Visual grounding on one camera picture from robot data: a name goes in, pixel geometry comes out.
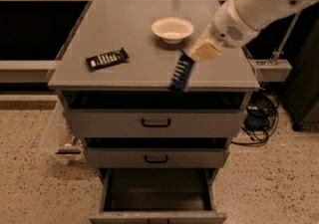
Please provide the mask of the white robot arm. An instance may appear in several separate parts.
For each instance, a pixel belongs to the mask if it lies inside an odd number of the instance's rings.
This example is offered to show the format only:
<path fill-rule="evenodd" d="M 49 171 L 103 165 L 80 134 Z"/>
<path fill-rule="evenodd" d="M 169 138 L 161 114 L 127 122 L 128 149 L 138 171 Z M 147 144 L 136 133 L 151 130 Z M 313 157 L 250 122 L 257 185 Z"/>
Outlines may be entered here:
<path fill-rule="evenodd" d="M 255 39 L 271 23 L 291 16 L 318 0 L 227 0 L 187 55 L 196 62 L 214 59 L 221 49 L 240 48 Z"/>

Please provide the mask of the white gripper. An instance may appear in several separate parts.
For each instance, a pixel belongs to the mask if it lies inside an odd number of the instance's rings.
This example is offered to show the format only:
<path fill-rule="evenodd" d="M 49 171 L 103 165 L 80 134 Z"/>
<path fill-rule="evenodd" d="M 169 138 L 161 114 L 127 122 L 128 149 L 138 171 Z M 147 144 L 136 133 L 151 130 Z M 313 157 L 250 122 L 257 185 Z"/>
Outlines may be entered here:
<path fill-rule="evenodd" d="M 227 0 L 216 10 L 211 24 L 205 27 L 190 48 L 188 55 L 197 63 L 221 55 L 218 46 L 211 42 L 211 34 L 227 48 L 242 47 L 259 34 L 258 30 L 252 29 L 240 18 L 233 0 Z"/>

